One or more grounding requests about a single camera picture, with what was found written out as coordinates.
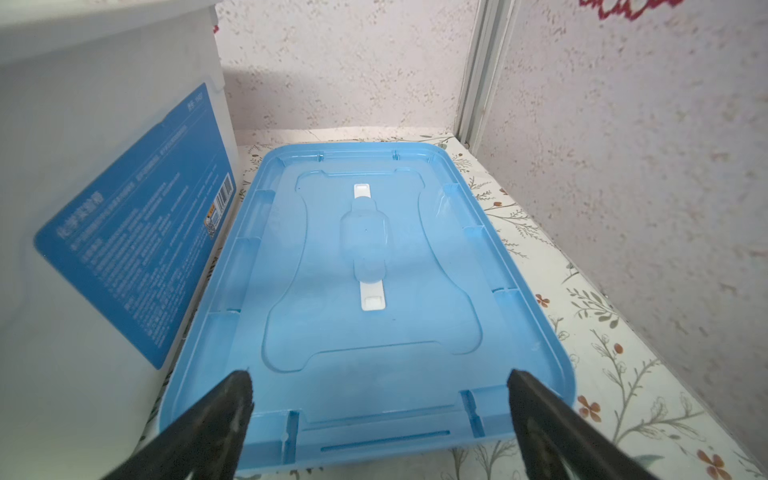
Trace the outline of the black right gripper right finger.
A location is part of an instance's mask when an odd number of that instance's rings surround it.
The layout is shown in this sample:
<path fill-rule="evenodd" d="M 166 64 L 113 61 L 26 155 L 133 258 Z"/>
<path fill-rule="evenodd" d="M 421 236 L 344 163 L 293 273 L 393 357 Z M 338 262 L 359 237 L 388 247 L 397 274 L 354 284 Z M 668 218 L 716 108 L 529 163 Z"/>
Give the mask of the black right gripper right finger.
<path fill-rule="evenodd" d="M 530 479 L 652 479 L 532 374 L 514 369 L 511 419 Z"/>

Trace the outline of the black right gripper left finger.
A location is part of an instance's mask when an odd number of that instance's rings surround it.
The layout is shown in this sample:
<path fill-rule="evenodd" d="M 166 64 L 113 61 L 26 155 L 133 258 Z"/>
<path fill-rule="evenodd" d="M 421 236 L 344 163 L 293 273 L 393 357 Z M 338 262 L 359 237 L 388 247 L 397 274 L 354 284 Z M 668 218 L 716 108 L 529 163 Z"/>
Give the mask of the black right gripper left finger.
<path fill-rule="evenodd" d="M 253 409 L 251 377 L 236 370 L 106 478 L 232 479 Z"/>

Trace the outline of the white plastic storage bin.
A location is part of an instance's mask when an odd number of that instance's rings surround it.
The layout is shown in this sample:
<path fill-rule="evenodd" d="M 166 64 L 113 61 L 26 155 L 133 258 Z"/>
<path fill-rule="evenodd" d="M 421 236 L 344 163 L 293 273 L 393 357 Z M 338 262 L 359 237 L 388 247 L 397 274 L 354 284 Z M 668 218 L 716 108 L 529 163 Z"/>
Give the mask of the white plastic storage bin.
<path fill-rule="evenodd" d="M 1 5 L 1 475 L 136 448 L 231 219 L 211 1 Z"/>

